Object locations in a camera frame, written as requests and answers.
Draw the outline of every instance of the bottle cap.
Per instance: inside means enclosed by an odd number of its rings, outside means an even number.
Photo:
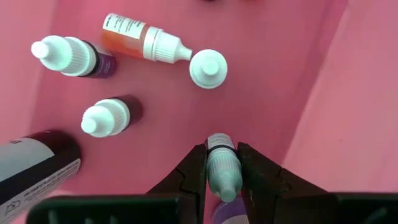
[[[216,88],[222,84],[228,72],[225,58],[215,50],[202,50],[193,56],[190,66],[192,80],[206,89]]]
[[[88,108],[81,121],[81,129],[94,137],[103,138],[122,132],[130,122],[129,108],[123,101],[107,99]]]
[[[223,202],[232,202],[242,188],[241,163],[236,154],[227,148],[217,148],[207,162],[210,190]]]
[[[74,37],[51,35],[34,42],[31,51],[48,69],[68,76],[86,75],[95,65],[93,49]]]
[[[181,39],[160,30],[156,34],[153,46],[153,60],[175,63],[178,60],[191,60],[192,50],[186,48]]]

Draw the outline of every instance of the white cap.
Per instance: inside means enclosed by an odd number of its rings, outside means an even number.
[[[215,50],[202,50],[193,56],[189,71],[192,80],[206,89],[216,88],[222,84],[228,72],[225,58]]]
[[[186,48],[181,39],[165,33],[162,29],[150,27],[144,41],[144,57],[154,61],[175,63],[191,60],[192,50]]]
[[[51,35],[34,42],[31,51],[48,69],[72,77],[87,75],[96,62],[94,50],[74,37]]]
[[[241,163],[227,148],[217,148],[208,156],[207,175],[210,190],[223,202],[232,202],[242,189]]]
[[[127,105],[118,99],[107,99],[85,111],[81,128],[85,133],[103,138],[119,134],[127,128],[129,122],[130,111]]]

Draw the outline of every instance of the bottle label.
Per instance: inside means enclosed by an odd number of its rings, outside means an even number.
[[[209,150],[211,150],[217,146],[228,146],[232,149],[235,149],[231,138],[228,135],[223,134],[223,133],[212,134],[207,139],[207,147]]]
[[[49,147],[35,139],[10,141],[0,146],[0,182],[53,156]]]
[[[108,78],[110,77],[116,69],[116,61],[113,55],[105,50],[104,48],[91,44],[90,45],[96,50],[97,64],[95,70],[90,76],[90,78]]]
[[[21,212],[39,202],[44,195],[56,189],[65,179],[75,175],[80,167],[80,162],[80,159],[73,161],[0,205],[0,224],[10,223]]]
[[[116,14],[109,14],[104,21],[103,29],[139,39],[144,26],[145,23],[143,22]]]

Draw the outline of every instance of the orange bottle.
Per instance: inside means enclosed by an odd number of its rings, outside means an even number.
[[[103,24],[101,41],[110,51],[153,61],[175,63],[190,60],[192,50],[180,38],[143,22],[110,13]]]

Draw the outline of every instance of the orange liquid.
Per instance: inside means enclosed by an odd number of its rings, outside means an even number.
[[[143,58],[144,57],[144,40],[149,29],[148,25],[145,25],[139,39],[135,39],[126,35],[118,34],[103,29],[101,36],[102,45],[110,51],[119,52],[133,57]]]

